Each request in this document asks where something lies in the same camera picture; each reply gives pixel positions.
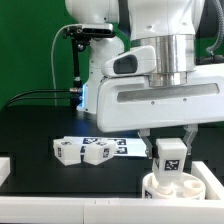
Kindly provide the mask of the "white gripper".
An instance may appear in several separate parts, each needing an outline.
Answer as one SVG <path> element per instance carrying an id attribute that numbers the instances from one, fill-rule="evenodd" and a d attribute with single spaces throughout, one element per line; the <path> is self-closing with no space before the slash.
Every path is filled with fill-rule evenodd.
<path id="1" fill-rule="evenodd" d="M 98 91 L 97 125 L 103 132 L 139 130 L 153 158 L 150 128 L 186 125 L 187 154 L 200 123 L 224 121 L 224 63 L 201 65 L 179 86 L 152 87 L 146 76 L 108 78 Z"/>

